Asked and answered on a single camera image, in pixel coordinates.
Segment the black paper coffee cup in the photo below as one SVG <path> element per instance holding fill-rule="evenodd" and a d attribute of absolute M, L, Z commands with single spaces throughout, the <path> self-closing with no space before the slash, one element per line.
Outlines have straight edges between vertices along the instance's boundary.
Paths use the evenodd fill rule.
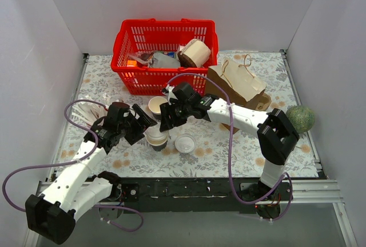
<path fill-rule="evenodd" d="M 167 140 L 164 140 L 164 141 L 160 141 L 160 142 L 148 142 L 149 146 L 156 152 L 160 152 L 162 151 L 163 149 L 166 148 L 167 146 Z"/>

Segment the white plastic cup lid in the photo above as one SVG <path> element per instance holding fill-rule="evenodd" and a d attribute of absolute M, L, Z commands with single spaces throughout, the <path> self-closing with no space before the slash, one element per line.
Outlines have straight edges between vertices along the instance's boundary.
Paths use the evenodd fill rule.
<path fill-rule="evenodd" d="M 174 145 L 179 153 L 189 154 L 196 148 L 196 141 L 191 135 L 182 134 L 175 139 Z"/>

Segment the brown paper bag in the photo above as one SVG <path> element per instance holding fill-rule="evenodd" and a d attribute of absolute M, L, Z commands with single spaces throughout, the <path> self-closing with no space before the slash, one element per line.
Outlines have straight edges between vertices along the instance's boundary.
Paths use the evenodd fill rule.
<path fill-rule="evenodd" d="M 234 126 L 257 137 L 258 125 L 267 119 L 267 114 L 254 110 L 254 97 L 266 89 L 266 83 L 240 64 L 224 57 L 221 65 L 210 66 L 207 72 L 205 94 L 213 94 L 215 100 L 208 110 L 211 122 Z"/>

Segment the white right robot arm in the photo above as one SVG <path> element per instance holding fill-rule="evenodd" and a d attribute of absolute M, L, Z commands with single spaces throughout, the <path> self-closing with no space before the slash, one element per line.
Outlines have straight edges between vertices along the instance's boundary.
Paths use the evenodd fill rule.
<path fill-rule="evenodd" d="M 280 109 L 271 112 L 250 110 L 242 106 L 228 105 L 213 94 L 201 96 L 190 84 L 183 82 L 162 90 L 167 102 L 160 106 L 160 131 L 165 132 L 187 123 L 188 117 L 204 119 L 225 125 L 256 137 L 265 158 L 265 165 L 258 182 L 259 194 L 266 200 L 280 192 L 278 180 L 290 153 L 300 137 L 287 115 Z"/>

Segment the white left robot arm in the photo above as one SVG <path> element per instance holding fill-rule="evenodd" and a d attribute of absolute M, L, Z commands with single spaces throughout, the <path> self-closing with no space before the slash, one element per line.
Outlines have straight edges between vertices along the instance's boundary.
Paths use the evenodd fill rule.
<path fill-rule="evenodd" d="M 76 222 L 94 205 L 103 199 L 118 200 L 122 188 L 116 183 L 118 177 L 114 174 L 97 177 L 87 187 L 82 185 L 120 139 L 133 145 L 156 124 L 137 104 L 112 103 L 106 115 L 97 118 L 88 128 L 73 160 L 57 179 L 41 194 L 32 194 L 26 200 L 29 229 L 55 244 L 63 244 Z"/>

